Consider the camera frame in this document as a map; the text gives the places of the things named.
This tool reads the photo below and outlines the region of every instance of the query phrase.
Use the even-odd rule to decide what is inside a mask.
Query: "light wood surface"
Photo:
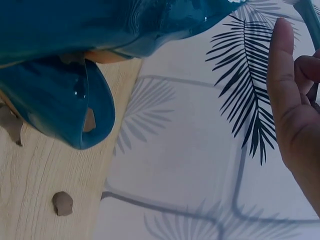
[[[90,240],[96,223],[108,164],[132,88],[141,66],[134,59],[101,65],[116,108],[110,136],[85,151],[71,149],[30,127],[23,147],[0,129],[0,240]],[[73,198],[73,214],[57,216],[56,192]]]

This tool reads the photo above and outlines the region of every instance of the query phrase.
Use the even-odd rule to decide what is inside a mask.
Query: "human hand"
[[[320,114],[307,93],[320,82],[320,50],[294,61],[291,24],[277,20],[270,43],[267,91],[282,160],[320,215]]]

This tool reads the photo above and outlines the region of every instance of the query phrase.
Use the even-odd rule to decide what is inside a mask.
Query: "clay fragment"
[[[20,147],[22,147],[21,128],[23,124],[23,120],[14,115],[7,105],[0,103],[0,126],[6,130],[11,140]]]
[[[88,108],[86,112],[85,120],[84,120],[83,131],[87,133],[95,128],[96,128],[96,120],[95,120],[94,111],[91,108]]]
[[[64,191],[57,192],[53,195],[52,204],[54,212],[58,216],[68,216],[73,213],[72,207],[74,205],[74,200]]]

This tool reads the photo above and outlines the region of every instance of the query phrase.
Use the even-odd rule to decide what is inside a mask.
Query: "teal ceramic glaze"
[[[87,149],[110,133],[115,109],[98,67],[57,55],[108,50],[125,58],[202,33],[245,0],[11,0],[0,3],[0,89],[47,136]],[[96,128],[83,132],[87,108]]]

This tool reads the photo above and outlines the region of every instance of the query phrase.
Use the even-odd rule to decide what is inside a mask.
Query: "palm leaf print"
[[[301,35],[295,27],[294,21],[304,22],[299,16],[284,13],[283,10],[281,10],[279,1],[275,2],[274,0],[247,0],[247,2],[232,15],[238,19],[247,20],[248,22],[261,22],[261,24],[269,28],[274,27],[277,18],[285,18],[291,23],[296,40],[299,40],[298,36]]]
[[[316,5],[313,5],[313,7],[314,7],[314,10],[315,10],[316,15],[317,15],[318,18],[320,19],[320,8],[319,8],[318,6],[316,6]]]
[[[171,122],[174,110],[166,103],[175,99],[174,87],[165,79],[142,77],[137,80],[122,121],[113,154],[132,149],[132,137],[147,142],[147,135],[158,135]]]
[[[254,206],[247,214],[259,219],[263,212]],[[298,223],[240,219],[220,202],[204,210],[203,201],[193,214],[187,207],[185,215],[162,212],[153,219],[144,215],[143,220],[148,233],[157,240],[285,240],[300,235]]]
[[[206,62],[215,61],[213,72],[226,69],[215,84],[224,82],[220,96],[228,94],[221,107],[233,123],[236,137],[249,121],[242,147],[251,137],[250,154],[255,156],[259,147],[260,164],[266,161],[266,144],[274,149],[276,141],[273,116],[267,94],[268,44],[272,29],[261,22],[250,22],[230,16],[233,21],[224,24],[229,30],[212,37],[212,50]]]

